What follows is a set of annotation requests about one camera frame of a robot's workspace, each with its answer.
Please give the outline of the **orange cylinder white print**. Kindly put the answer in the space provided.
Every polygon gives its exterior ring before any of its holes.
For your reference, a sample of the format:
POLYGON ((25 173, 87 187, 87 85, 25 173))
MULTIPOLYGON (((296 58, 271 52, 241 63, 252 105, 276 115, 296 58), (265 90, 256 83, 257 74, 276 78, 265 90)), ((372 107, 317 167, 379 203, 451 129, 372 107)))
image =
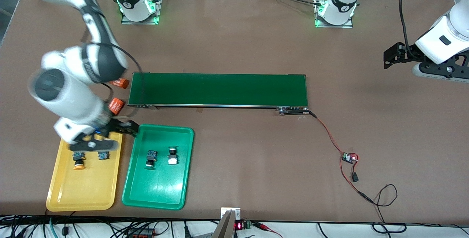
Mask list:
POLYGON ((118 78, 117 80, 109 81, 109 84, 112 84, 113 86, 119 87, 121 89, 127 89, 129 83, 130 81, 126 78, 118 78))
POLYGON ((122 110, 122 108, 124 108, 125 106, 125 102, 119 98, 112 98, 109 102, 108 102, 108 110, 111 112, 111 114, 113 116, 117 116, 120 111, 122 110))

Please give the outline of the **yellow plastic tray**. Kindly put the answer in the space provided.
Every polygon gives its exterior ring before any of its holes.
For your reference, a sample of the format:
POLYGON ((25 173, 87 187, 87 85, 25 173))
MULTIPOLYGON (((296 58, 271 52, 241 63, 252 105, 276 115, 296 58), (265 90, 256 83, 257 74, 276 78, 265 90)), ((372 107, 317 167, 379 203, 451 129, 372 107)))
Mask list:
POLYGON ((60 141, 46 201, 49 211, 107 210, 114 204, 123 135, 112 132, 110 139, 118 142, 110 157, 101 161, 96 152, 88 152, 79 171, 73 168, 69 144, 60 141))

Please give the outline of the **green plastic tray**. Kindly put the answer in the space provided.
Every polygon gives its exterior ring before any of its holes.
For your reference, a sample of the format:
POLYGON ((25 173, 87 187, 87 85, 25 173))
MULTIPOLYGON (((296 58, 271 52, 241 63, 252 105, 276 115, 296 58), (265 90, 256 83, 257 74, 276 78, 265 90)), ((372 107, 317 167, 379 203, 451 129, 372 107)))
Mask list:
POLYGON ((188 127, 142 124, 134 138, 122 203, 142 208, 180 210, 189 181, 194 131, 188 127), (169 165, 169 147, 177 146, 178 164, 169 165), (157 151, 153 170, 145 169, 147 151, 157 151))

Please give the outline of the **green conveyor belt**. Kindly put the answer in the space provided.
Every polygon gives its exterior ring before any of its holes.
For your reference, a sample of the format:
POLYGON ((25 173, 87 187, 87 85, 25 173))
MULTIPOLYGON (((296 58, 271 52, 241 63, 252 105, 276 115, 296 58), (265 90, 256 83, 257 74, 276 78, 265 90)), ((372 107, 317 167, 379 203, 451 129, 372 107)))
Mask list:
POLYGON ((135 72, 128 106, 267 108, 283 114, 309 109, 303 74, 190 74, 135 72))

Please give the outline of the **black power strip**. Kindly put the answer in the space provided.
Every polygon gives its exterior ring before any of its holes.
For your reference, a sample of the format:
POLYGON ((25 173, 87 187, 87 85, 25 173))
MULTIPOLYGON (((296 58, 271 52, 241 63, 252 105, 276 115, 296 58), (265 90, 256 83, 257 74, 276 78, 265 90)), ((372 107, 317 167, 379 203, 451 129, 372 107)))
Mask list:
POLYGON ((127 238, 154 238, 156 232, 152 228, 129 228, 127 238))

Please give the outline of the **red clip lead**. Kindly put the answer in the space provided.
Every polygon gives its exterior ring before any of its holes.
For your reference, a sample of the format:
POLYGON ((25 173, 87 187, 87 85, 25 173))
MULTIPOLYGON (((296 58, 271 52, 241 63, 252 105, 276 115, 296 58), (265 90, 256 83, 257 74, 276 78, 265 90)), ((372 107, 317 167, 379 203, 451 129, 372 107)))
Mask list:
POLYGON ((251 221, 251 224, 252 224, 254 227, 259 228, 259 229, 262 230, 262 231, 274 233, 274 234, 278 235, 280 238, 283 238, 283 236, 282 236, 280 233, 278 233, 278 232, 272 230, 270 227, 266 226, 265 224, 262 224, 262 223, 260 223, 260 222, 258 222, 258 221, 251 221))

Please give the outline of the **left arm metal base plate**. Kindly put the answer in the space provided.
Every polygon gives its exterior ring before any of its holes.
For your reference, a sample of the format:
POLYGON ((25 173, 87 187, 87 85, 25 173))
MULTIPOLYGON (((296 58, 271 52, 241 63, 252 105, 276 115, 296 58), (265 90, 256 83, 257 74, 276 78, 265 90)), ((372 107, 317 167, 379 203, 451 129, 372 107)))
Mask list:
POLYGON ((352 16, 357 3, 343 3, 339 0, 314 0, 318 6, 314 7, 316 28, 343 28, 353 27, 352 16))

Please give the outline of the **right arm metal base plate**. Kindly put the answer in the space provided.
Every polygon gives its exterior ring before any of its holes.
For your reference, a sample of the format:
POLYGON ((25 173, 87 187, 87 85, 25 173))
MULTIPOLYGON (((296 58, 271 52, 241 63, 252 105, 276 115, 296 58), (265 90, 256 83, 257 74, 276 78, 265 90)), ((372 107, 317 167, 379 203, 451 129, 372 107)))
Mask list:
POLYGON ((145 11, 149 13, 149 16, 142 21, 132 21, 125 16, 125 11, 122 9, 122 5, 119 5, 122 13, 121 24, 123 25, 158 25, 160 20, 160 13, 163 0, 143 0, 145 5, 145 11))

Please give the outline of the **silver mounting bracket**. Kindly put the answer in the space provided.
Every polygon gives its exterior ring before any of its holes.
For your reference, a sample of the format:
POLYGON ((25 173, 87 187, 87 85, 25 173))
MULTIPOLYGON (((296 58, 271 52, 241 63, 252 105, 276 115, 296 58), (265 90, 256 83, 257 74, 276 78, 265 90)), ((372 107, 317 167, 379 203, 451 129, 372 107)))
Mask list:
POLYGON ((241 219, 241 208, 221 207, 221 219, 211 238, 233 238, 236 221, 241 219))

